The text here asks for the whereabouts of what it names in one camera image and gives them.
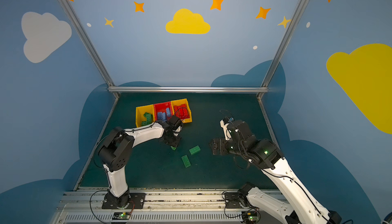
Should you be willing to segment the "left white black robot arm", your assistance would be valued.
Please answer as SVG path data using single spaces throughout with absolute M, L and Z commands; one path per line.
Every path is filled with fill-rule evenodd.
M 172 116 L 168 121 L 157 120 L 150 125 L 134 129 L 116 127 L 104 139 L 98 149 L 109 188 L 104 197 L 102 209 L 134 210 L 142 209 L 146 195 L 131 193 L 126 181 L 125 167 L 133 148 L 144 142 L 161 138 L 169 146 L 177 147 L 183 123 Z

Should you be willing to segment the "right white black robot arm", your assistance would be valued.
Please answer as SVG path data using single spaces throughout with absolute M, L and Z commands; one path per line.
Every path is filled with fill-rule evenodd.
M 265 174 L 286 198 L 280 201 L 265 194 L 254 184 L 246 183 L 239 194 L 282 224 L 339 224 L 340 215 L 319 203 L 291 169 L 282 151 L 268 139 L 257 139 L 242 120 L 220 121 L 223 138 L 214 138 L 210 147 L 214 155 L 238 155 Z

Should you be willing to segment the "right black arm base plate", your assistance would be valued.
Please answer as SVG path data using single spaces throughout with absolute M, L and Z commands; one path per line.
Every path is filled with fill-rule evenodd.
M 226 209 L 244 209 L 249 207 L 248 201 L 242 193 L 224 191 L 222 198 L 225 201 Z

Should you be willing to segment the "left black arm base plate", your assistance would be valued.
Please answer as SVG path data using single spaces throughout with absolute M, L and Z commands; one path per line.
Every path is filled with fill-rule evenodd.
M 102 209 L 142 209 L 145 198 L 145 193 L 129 193 L 127 191 L 120 197 L 116 197 L 111 192 L 108 192 L 104 197 Z

